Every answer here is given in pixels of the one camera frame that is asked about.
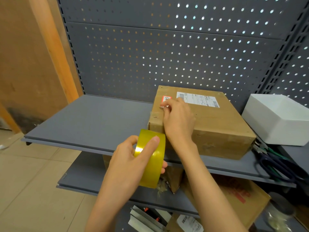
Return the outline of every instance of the person's right hand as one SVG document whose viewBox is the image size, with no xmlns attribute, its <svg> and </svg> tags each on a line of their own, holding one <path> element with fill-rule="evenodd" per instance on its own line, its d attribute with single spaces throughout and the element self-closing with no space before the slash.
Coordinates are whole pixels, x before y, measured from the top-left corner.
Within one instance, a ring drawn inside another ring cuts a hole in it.
<svg viewBox="0 0 309 232">
<path fill-rule="evenodd" d="M 164 130 L 174 149 L 190 144 L 195 117 L 187 103 L 181 98 L 168 99 L 160 104 L 164 109 Z"/>
</svg>

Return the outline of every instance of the packing tape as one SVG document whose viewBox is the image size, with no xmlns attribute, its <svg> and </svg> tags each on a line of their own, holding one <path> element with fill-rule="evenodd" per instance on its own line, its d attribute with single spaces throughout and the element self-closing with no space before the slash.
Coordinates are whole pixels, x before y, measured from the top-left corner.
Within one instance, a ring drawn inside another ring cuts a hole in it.
<svg viewBox="0 0 309 232">
<path fill-rule="evenodd" d="M 144 174 L 140 181 L 140 186 L 149 187 L 155 189 L 157 187 L 161 168 L 163 165 L 164 152 L 165 152 L 165 134 L 153 132 L 146 129 L 141 129 L 139 133 L 138 141 L 135 148 L 134 157 L 137 157 L 142 150 L 145 148 L 146 144 L 154 136 L 160 138 L 160 143 L 157 149 L 153 152 L 150 160 L 145 168 Z"/>
</svg>

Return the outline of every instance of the hand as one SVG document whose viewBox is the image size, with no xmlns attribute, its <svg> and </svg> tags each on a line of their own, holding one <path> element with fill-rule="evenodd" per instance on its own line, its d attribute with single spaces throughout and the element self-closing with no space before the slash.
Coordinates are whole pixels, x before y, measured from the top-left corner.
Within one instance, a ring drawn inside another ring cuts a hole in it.
<svg viewBox="0 0 309 232">
<path fill-rule="evenodd" d="M 163 124 L 165 134 L 177 151 L 180 145 L 189 145 L 194 129 L 195 117 L 187 103 L 181 98 L 168 99 L 160 104 L 164 109 Z"/>
<path fill-rule="evenodd" d="M 121 209 L 135 192 L 145 167 L 160 142 L 158 136 L 153 137 L 142 152 L 134 157 L 133 145 L 137 140 L 138 136 L 130 136 L 117 146 L 99 192 L 98 197 L 111 201 L 114 204 L 112 207 L 118 209 Z M 165 172 L 167 165 L 164 161 L 161 173 Z"/>
</svg>

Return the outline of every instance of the person's left hand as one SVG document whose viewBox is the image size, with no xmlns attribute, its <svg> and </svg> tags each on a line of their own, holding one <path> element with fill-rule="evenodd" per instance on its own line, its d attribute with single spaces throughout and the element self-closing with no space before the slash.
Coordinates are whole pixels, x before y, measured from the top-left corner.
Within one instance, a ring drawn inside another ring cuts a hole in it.
<svg viewBox="0 0 309 232">
<path fill-rule="evenodd" d="M 111 207 L 121 209 L 130 199 L 141 181 L 151 155 L 160 142 L 158 136 L 153 137 L 142 152 L 134 157 L 133 145 L 137 143 L 137 140 L 138 136 L 128 137 L 127 140 L 118 145 L 110 160 L 98 199 L 112 202 Z M 164 161 L 161 173 L 165 172 L 167 165 Z"/>
</svg>

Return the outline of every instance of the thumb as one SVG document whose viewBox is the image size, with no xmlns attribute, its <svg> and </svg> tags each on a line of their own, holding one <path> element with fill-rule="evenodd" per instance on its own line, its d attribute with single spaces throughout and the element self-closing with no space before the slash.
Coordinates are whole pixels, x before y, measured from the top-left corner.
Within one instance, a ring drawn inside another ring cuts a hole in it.
<svg viewBox="0 0 309 232">
<path fill-rule="evenodd" d="M 153 152 L 158 147 L 159 143 L 160 143 L 160 138 L 158 136 L 153 137 L 152 139 L 149 140 L 149 142 L 146 144 L 144 149 L 135 159 L 140 164 L 142 164 L 143 167 L 146 167 L 150 157 L 152 156 Z"/>
<path fill-rule="evenodd" d="M 170 117 L 171 111 L 168 107 L 163 107 L 163 111 L 164 111 L 163 121 L 167 121 L 168 118 Z"/>
</svg>

